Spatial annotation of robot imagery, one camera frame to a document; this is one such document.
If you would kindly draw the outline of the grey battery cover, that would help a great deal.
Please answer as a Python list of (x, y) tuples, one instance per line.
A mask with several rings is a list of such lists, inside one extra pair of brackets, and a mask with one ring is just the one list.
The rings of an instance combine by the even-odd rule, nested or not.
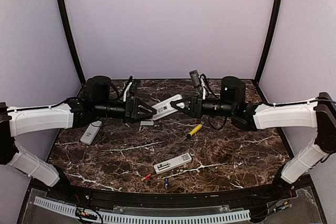
[(153, 126), (154, 122), (153, 121), (141, 121), (140, 125), (141, 126)]

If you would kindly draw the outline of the yellow handled screwdriver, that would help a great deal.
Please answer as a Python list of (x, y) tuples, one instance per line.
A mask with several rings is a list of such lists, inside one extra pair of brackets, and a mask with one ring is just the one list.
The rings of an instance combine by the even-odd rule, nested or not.
[(189, 133), (187, 133), (186, 137), (184, 137), (180, 142), (191, 139), (202, 127), (203, 127), (202, 124), (199, 124), (196, 127), (194, 127)]

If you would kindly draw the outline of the white remote with barcode label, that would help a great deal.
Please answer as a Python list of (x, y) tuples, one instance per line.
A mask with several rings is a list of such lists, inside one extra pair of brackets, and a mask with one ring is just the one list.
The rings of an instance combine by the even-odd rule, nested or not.
[(159, 102), (152, 106), (152, 108), (156, 109), (156, 114), (152, 116), (152, 120), (156, 121), (163, 117), (166, 117), (172, 113), (177, 112), (177, 109), (171, 106), (172, 101), (177, 101), (182, 99), (183, 97), (180, 94), (174, 95), (162, 102)]

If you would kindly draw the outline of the white button remote control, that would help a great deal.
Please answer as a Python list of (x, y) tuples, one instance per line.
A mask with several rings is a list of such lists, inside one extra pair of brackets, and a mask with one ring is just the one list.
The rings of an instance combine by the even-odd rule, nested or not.
[(178, 168), (180, 166), (183, 166), (185, 164), (188, 164), (191, 161), (192, 161), (191, 155), (189, 153), (185, 153), (175, 158), (155, 164), (153, 167), (157, 174), (162, 174), (175, 168)]

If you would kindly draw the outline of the red blue battery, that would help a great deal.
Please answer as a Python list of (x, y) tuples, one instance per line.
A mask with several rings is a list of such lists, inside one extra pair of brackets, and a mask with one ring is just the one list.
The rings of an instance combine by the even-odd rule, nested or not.
[(149, 179), (149, 178), (151, 178), (151, 177), (152, 177), (152, 175), (151, 175), (151, 174), (148, 174), (148, 175), (146, 175), (145, 177), (141, 178), (141, 181), (143, 182), (143, 181), (145, 181), (145, 180), (147, 180), (147, 179)]

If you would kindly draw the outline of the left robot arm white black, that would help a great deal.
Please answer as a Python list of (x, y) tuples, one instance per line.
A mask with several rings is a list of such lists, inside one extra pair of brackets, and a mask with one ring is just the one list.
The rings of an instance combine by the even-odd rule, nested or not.
[(39, 180), (63, 201), (74, 197), (74, 189), (64, 180), (60, 170), (24, 149), (15, 137), (31, 132), (53, 129), (76, 129), (100, 118), (137, 122), (150, 119), (157, 110), (134, 94), (139, 80), (128, 79), (119, 93), (111, 79), (95, 76), (87, 80), (82, 93), (53, 105), (36, 107), (8, 107), (1, 103), (1, 165), (8, 165)]

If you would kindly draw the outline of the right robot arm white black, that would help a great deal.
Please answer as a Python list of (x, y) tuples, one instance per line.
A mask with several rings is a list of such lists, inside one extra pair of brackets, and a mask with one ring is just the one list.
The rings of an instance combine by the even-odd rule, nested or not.
[(292, 103), (247, 103), (245, 82), (232, 76), (221, 80), (220, 95), (206, 94), (172, 101), (173, 108), (192, 118), (222, 116), (242, 131), (278, 127), (310, 127), (317, 136), (279, 170), (268, 188), (273, 200), (280, 199), (302, 174), (335, 153), (335, 101), (321, 92), (316, 98)]

